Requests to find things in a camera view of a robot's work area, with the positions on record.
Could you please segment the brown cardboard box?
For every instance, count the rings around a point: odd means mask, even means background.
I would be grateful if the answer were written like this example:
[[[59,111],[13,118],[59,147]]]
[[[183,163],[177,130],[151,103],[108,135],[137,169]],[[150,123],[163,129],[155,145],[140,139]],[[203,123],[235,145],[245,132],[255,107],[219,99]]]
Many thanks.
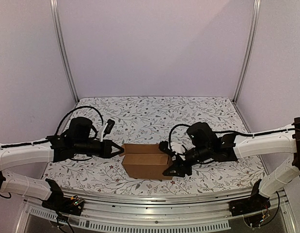
[[[129,177],[143,180],[172,179],[163,175],[172,160],[158,148],[158,144],[123,144],[122,148],[122,166]]]

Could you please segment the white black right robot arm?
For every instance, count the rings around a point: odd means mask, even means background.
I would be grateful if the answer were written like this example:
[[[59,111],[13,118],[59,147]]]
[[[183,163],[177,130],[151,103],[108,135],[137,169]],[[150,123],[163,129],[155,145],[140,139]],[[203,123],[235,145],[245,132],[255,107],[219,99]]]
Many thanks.
[[[190,176],[192,166],[196,164],[237,161],[263,154],[289,153],[289,157],[280,166],[254,184],[245,207],[250,212],[255,212],[264,204],[264,200],[300,175],[300,117],[282,128],[259,133],[213,131],[205,122],[186,127],[186,133],[194,146],[190,150],[171,140],[159,143],[159,150],[173,159],[172,165],[163,172],[164,176]]]

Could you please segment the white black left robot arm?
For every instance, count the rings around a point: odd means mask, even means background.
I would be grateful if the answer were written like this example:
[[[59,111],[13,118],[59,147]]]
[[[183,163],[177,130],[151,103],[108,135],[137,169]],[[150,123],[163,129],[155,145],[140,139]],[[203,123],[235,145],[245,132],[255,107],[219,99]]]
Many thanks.
[[[0,194],[14,193],[47,200],[55,210],[63,210],[67,201],[55,181],[34,179],[9,169],[33,163],[57,163],[72,159],[77,154],[110,159],[124,152],[121,146],[104,139],[114,124],[109,119],[97,130],[90,119],[77,117],[70,121],[68,129],[60,135],[47,136],[34,142],[0,144]]]

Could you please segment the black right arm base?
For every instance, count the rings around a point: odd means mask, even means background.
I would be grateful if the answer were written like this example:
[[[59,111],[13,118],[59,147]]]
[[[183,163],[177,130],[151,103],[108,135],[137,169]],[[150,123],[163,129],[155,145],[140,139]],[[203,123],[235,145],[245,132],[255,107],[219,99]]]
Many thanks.
[[[258,196],[232,200],[228,205],[232,216],[240,216],[267,209],[270,207],[270,201],[269,198]]]

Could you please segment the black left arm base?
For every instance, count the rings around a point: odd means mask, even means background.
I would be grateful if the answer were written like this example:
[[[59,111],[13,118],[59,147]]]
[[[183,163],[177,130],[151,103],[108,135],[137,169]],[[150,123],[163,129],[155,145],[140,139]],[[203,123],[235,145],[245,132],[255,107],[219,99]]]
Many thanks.
[[[77,195],[65,197],[59,194],[51,194],[47,200],[42,201],[42,206],[55,212],[80,216],[85,200]]]

